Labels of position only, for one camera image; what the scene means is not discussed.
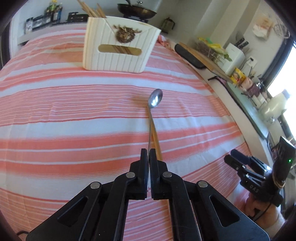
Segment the striped tablecloth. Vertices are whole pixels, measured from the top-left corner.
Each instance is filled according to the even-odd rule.
[[[15,231],[31,231],[93,181],[127,172],[148,147],[146,103],[163,159],[185,180],[206,180],[241,207],[246,192],[223,162],[250,154],[229,112],[174,52],[155,44],[141,74],[82,68],[84,29],[28,42],[0,71],[0,205]],[[124,241],[172,240],[167,201],[130,201]]]

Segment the sunlight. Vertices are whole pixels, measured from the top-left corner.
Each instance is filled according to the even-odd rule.
[[[290,127],[293,136],[296,136],[296,83],[295,83],[296,49],[293,47],[283,68],[268,88],[268,92],[274,97],[286,89],[291,95],[287,102],[287,110],[284,117]]]

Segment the human hand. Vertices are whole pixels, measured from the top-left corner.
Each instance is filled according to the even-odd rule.
[[[269,206],[269,204],[270,204],[269,202],[261,202],[256,200],[253,194],[249,193],[249,197],[246,200],[246,204],[244,207],[244,214],[247,216],[254,217],[255,209],[258,209],[260,211],[265,211]],[[280,212],[277,209],[277,207],[271,204],[268,210],[262,215],[262,217],[260,217],[256,221],[256,224],[260,226],[262,229],[269,228],[275,224],[279,215],[280,215]]]

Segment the spoon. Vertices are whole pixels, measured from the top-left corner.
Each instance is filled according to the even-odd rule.
[[[151,123],[153,123],[151,109],[157,107],[161,102],[162,98],[163,98],[163,92],[161,89],[154,90],[148,98],[148,112],[149,112],[148,161],[149,161],[149,152],[150,152],[150,145],[151,145]]]

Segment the wall outlet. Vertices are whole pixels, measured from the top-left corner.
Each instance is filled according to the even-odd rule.
[[[248,61],[246,62],[246,64],[251,66],[252,68],[254,68],[257,63],[258,63],[257,59],[255,59],[253,56],[250,56],[248,58]]]

